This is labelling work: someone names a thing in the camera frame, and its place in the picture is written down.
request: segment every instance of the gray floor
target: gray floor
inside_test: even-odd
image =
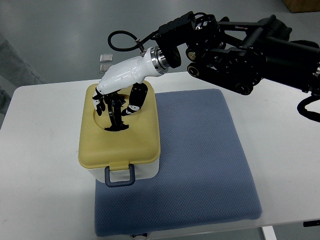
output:
[[[100,79],[100,54],[113,53],[113,63],[137,56],[138,51],[114,52],[107,44],[116,30],[139,38],[181,15],[193,11],[214,14],[217,20],[256,22],[275,14],[293,29],[291,40],[305,39],[320,44],[320,12],[290,13],[281,0],[1,0],[0,31],[48,82],[60,83]],[[129,37],[115,37],[114,44],[130,47]],[[153,41],[145,47],[154,46]],[[183,72],[189,61],[180,46]],[[0,77],[0,86],[12,95],[15,88]],[[274,227],[278,240],[317,240],[320,227],[303,228],[302,223]],[[259,240],[260,229],[179,237],[177,240]]]

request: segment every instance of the yellow lid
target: yellow lid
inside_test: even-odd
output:
[[[97,84],[86,91],[80,141],[79,163],[86,169],[110,166],[111,171],[127,170],[129,164],[149,164],[160,156],[160,133],[155,91],[144,82],[148,93],[141,110],[122,117],[129,128],[122,131],[106,131],[111,126],[108,110],[98,116],[93,105],[93,94]],[[126,108],[131,87],[121,89]]]

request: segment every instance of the white table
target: white table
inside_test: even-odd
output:
[[[187,72],[146,80],[156,93],[218,88]],[[85,93],[97,82],[23,86],[15,91],[0,130],[0,239],[98,238],[95,179],[78,162]],[[320,123],[296,110],[308,94],[265,79],[249,96],[222,92],[263,213],[257,220],[152,232],[150,239],[320,219]],[[314,110],[320,112],[318,105],[314,103]]]

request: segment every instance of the blue mat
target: blue mat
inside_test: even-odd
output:
[[[158,174],[131,186],[96,181],[97,236],[258,219],[255,183],[220,90],[156,94]]]

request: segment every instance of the box handle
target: box handle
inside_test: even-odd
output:
[[[107,166],[104,169],[105,185],[107,185],[109,188],[131,186],[136,181],[135,166],[133,164],[129,164],[129,173],[130,173],[130,179],[128,181],[111,182],[110,181],[110,166]]]

